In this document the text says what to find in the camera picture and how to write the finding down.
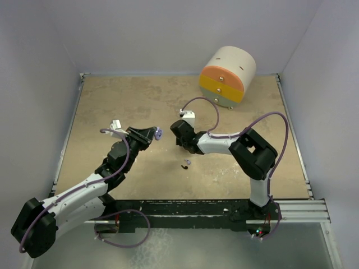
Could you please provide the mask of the purple black wireless earbud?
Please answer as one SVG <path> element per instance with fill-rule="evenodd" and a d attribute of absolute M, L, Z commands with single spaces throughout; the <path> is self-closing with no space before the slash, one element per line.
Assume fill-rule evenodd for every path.
<path fill-rule="evenodd" d="M 182 169 L 187 170 L 189 166 L 191 165 L 191 161 L 188 159 L 184 159 L 185 165 L 181 165 Z"/>

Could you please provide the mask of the purple earbud charging case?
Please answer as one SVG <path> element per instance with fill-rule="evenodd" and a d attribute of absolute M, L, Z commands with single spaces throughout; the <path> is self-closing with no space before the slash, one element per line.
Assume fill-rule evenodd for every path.
<path fill-rule="evenodd" d="M 159 141 L 162 138 L 162 135 L 163 135 L 163 130 L 160 127 L 157 127 L 154 135 L 155 140 Z"/>

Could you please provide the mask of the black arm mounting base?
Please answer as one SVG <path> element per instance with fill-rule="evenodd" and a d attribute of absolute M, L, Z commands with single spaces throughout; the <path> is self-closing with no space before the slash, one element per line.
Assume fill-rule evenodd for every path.
<path fill-rule="evenodd" d="M 226 229 L 268 235 L 282 219 L 279 204 L 259 207 L 248 199 L 116 200 L 101 197 L 105 209 L 99 220 L 114 221 L 121 233 L 137 228 Z"/>

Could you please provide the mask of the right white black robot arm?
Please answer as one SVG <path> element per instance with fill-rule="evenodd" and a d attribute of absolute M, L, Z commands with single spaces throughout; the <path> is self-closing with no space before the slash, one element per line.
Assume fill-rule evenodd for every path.
<path fill-rule="evenodd" d="M 176 144 L 192 154 L 226 154 L 236 160 L 242 171 L 250 178 L 250 215 L 263 219 L 269 213 L 269 174 L 278 156 L 276 149 L 254 129 L 248 129 L 239 137 L 234 135 L 215 138 L 202 131 L 196 133 L 185 120 L 170 126 Z"/>

